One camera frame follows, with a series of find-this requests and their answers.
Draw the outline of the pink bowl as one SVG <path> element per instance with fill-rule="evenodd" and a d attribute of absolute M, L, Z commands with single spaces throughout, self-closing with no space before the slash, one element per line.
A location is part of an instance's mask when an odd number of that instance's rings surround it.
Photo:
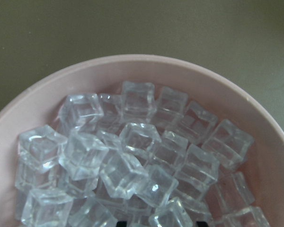
<path fill-rule="evenodd" d="M 64 97 L 78 92 L 115 92 L 125 80 L 179 89 L 251 134 L 255 143 L 242 172 L 273 227 L 284 227 L 284 132 L 253 97 L 226 78 L 195 64 L 155 55 L 115 55 L 81 62 L 42 79 L 0 112 L 0 227 L 14 218 L 17 137 L 51 123 Z"/>

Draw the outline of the clear fake ice cubes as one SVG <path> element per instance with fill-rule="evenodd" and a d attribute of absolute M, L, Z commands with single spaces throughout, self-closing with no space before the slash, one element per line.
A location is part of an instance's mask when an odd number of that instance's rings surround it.
<path fill-rule="evenodd" d="M 66 96 L 18 137 L 24 227 L 267 227 L 244 174 L 253 137 L 186 93 L 125 81 Z"/>

